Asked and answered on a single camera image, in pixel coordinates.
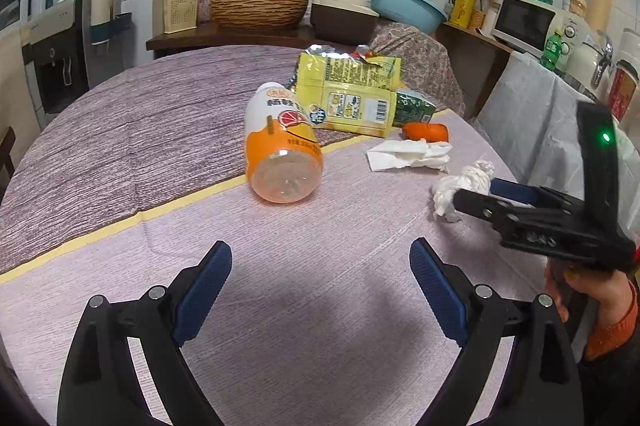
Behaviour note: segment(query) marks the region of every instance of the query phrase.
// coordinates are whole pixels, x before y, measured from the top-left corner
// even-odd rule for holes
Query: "crumpled tissue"
[[[452,146],[448,142],[396,141],[385,142],[367,151],[371,171],[383,171],[391,168],[412,168],[426,166],[436,170],[445,170],[449,162]]]
[[[433,187],[434,216],[444,216],[449,222],[462,219],[453,207],[453,195],[458,190],[469,190],[483,195],[489,194],[491,178],[495,167],[489,161],[476,161],[462,168],[460,175],[448,175],[441,178]]]

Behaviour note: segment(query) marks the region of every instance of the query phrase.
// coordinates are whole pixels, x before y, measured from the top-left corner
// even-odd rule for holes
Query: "faucet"
[[[591,78],[591,88],[598,88],[600,85],[600,81],[602,80],[602,75],[607,67],[610,66],[613,59],[613,43],[611,43],[611,38],[606,32],[598,31],[598,35],[601,39],[604,40],[604,47],[602,48],[602,57],[596,66],[596,69],[593,71],[593,77]]]

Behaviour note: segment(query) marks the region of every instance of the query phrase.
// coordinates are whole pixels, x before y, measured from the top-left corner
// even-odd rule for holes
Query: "human hand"
[[[573,290],[587,294],[600,302],[597,324],[610,327],[622,321],[633,303],[634,293],[623,272],[603,272],[571,266],[564,270],[564,279]],[[549,263],[545,269],[545,291],[556,303],[563,322],[569,319],[569,311],[562,303],[560,289],[551,274]]]

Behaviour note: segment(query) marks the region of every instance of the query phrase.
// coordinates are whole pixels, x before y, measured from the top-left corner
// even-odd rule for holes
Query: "orange sleeve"
[[[636,330],[636,320],[638,319],[638,294],[631,282],[629,282],[629,285],[631,285],[634,298],[626,316],[610,327],[596,326],[593,329],[587,341],[587,347],[584,350],[585,360],[593,361],[616,348],[620,348],[631,339]]]

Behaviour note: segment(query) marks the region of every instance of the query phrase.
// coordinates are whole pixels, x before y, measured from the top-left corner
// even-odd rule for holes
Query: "yellow stripe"
[[[331,153],[332,151],[346,148],[347,146],[352,146],[353,144],[366,141],[367,139],[370,139],[370,137],[367,135],[359,135],[357,137],[352,137],[344,141],[335,142],[328,146],[324,146],[324,148],[322,148],[322,153]],[[97,229],[96,231],[92,231],[83,236],[73,238],[68,242],[65,242],[61,246],[58,246],[55,249],[51,249],[50,251],[41,254],[30,262],[25,262],[22,265],[11,269],[11,271],[0,274],[0,284],[7,283],[12,279],[18,278],[18,276],[21,276],[29,271],[45,265],[55,258],[78,250],[81,247],[88,246],[89,244],[94,244],[95,242],[107,238],[112,234],[125,231],[126,229],[132,228],[133,226],[136,226],[142,222],[148,222],[149,220],[158,218],[158,216],[166,215],[167,213],[179,210],[181,208],[199,202],[200,200],[206,199],[207,197],[222,193],[231,188],[235,188],[236,186],[241,186],[245,183],[246,176],[240,175],[233,179],[229,179],[228,181],[214,184],[213,186],[209,186],[208,188],[204,188],[200,191],[196,191],[184,197],[180,197],[179,199],[172,200],[171,202],[167,202],[166,204],[162,204],[161,206],[156,206],[155,208],[151,208],[150,210],[137,212],[135,215],[125,218],[124,220],[120,220],[119,222],[115,222],[114,224],[110,224],[103,228]]]

